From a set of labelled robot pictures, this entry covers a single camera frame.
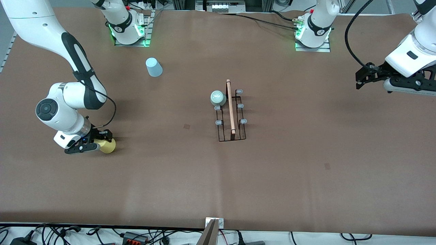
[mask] white robotic arm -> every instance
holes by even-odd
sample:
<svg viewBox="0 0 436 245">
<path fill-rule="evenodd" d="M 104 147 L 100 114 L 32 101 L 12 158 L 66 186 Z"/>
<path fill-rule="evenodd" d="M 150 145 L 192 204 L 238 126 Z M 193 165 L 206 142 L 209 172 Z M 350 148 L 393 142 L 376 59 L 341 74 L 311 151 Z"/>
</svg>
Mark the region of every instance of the white robotic arm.
<svg viewBox="0 0 436 245">
<path fill-rule="evenodd" d="M 91 0 L 102 11 L 118 42 L 129 45 L 145 35 L 144 15 L 127 10 L 122 0 Z"/>
<path fill-rule="evenodd" d="M 356 72 L 356 89 L 369 82 L 384 81 L 383 87 L 389 93 L 436 96 L 436 0 L 414 2 L 422 22 L 385 58 L 384 64 L 367 63 Z"/>
<path fill-rule="evenodd" d="M 106 90 L 92 69 L 80 43 L 60 25 L 48 0 L 2 0 L 5 12 L 18 35 L 26 42 L 65 58 L 77 82 L 56 83 L 35 109 L 37 117 L 58 130 L 56 143 L 66 153 L 100 149 L 94 140 L 112 141 L 112 133 L 99 134 L 77 109 L 99 109 L 106 101 Z M 89 146 L 70 148 L 80 140 Z"/>
<path fill-rule="evenodd" d="M 415 1 L 422 14 L 421 23 L 385 59 L 405 77 L 436 63 L 436 1 L 432 5 L 431 0 L 421 2 Z"/>
<path fill-rule="evenodd" d="M 310 48 L 321 46 L 328 38 L 331 25 L 339 13 L 338 0 L 317 0 L 313 11 L 298 17 L 295 39 Z"/>
</svg>

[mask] robot logo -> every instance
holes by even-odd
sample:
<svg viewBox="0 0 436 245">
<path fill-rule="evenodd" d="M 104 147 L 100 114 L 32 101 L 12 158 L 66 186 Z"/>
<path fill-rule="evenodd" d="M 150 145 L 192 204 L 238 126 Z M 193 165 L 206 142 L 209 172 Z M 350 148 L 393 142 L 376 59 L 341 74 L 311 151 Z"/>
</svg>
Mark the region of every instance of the robot logo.
<svg viewBox="0 0 436 245">
<path fill-rule="evenodd" d="M 114 27 L 113 29 L 114 29 L 116 32 L 122 32 L 122 31 L 123 31 L 123 29 L 122 29 L 121 27 L 118 27 L 118 26 Z"/>
</svg>

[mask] yellow object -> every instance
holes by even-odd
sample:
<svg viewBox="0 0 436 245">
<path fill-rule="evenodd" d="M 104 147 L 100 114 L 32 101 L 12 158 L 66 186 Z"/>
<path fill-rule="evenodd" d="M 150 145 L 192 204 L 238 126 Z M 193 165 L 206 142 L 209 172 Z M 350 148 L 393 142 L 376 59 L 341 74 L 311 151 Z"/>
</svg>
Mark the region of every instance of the yellow object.
<svg viewBox="0 0 436 245">
<path fill-rule="evenodd" d="M 112 142 L 106 141 L 106 140 L 94 140 L 94 143 L 100 145 L 100 151 L 103 153 L 109 154 L 115 150 L 115 139 L 112 139 Z"/>
</svg>

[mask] brown paper mat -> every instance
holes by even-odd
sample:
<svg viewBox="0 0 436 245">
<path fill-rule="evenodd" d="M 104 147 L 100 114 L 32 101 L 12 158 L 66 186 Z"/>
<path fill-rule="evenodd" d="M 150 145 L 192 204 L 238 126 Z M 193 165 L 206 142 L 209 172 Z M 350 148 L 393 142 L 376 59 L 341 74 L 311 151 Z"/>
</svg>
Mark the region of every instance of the brown paper mat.
<svg viewBox="0 0 436 245">
<path fill-rule="evenodd" d="M 150 48 L 113 47 L 99 10 L 55 12 L 117 102 L 117 150 L 63 153 L 34 108 L 73 81 L 70 67 L 17 38 L 0 75 L 0 220 L 200 228 L 215 216 L 226 229 L 436 234 L 434 98 L 381 82 L 357 91 L 351 17 L 335 21 L 331 53 L 307 53 L 290 30 L 197 11 L 163 12 Z M 414 25 L 359 17 L 350 42 L 380 64 Z M 209 95 L 226 79 L 244 90 L 247 140 L 217 142 Z M 99 125 L 112 104 L 81 113 Z"/>
</svg>

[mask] white floor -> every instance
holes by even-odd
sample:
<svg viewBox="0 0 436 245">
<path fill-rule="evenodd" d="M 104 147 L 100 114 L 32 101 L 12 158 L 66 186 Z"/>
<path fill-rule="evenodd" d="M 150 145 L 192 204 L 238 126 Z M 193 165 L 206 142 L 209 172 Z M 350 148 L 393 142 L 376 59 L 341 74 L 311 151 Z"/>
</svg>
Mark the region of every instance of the white floor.
<svg viewBox="0 0 436 245">
<path fill-rule="evenodd" d="M 9 235 L 6 237 L 3 245 L 9 245 L 13 238 L 25 237 L 30 230 L 33 228 L 22 228 L 14 227 L 8 228 Z M 79 233 L 74 231 L 69 231 L 66 236 L 66 240 L 71 243 L 71 245 L 99 245 L 100 242 L 96 235 L 89 236 L 86 234 L 89 228 L 82 229 Z M 136 234 L 148 233 L 148 230 L 121 230 L 116 229 L 118 233 L 122 232 L 133 232 Z M 235 231 L 226 231 L 224 233 L 230 232 L 230 234 L 225 234 L 227 242 L 229 245 L 238 242 L 238 235 Z M 48 236 L 48 228 L 45 230 L 45 237 Z M 290 232 L 275 232 L 275 231 L 241 231 L 244 238 L 244 242 L 257 242 L 264 241 L 266 245 L 294 245 L 291 240 Z M 123 239 L 115 234 L 111 229 L 101 229 L 99 235 L 103 243 L 115 243 L 121 245 Z M 0 234 L 0 241 L 3 238 L 4 233 Z M 169 236 L 170 245 L 194 245 L 197 243 L 201 234 L 197 232 L 193 233 L 183 233 L 177 232 Z M 366 235 L 354 234 L 355 238 L 362 238 Z M 294 232 L 294 238 L 297 245 L 353 245 L 352 242 L 343 240 L 339 234 L 335 233 L 309 233 L 309 232 Z M 38 245 L 42 245 L 41 235 L 34 233 L 32 241 L 36 242 Z M 58 239 L 58 245 L 62 245 L 61 239 Z M 222 235 L 218 236 L 218 245 L 226 245 Z M 390 235 L 374 235 L 370 240 L 358 241 L 358 245 L 435 245 L 436 238 L 430 237 L 412 237 L 412 236 L 390 236 Z"/>
</svg>

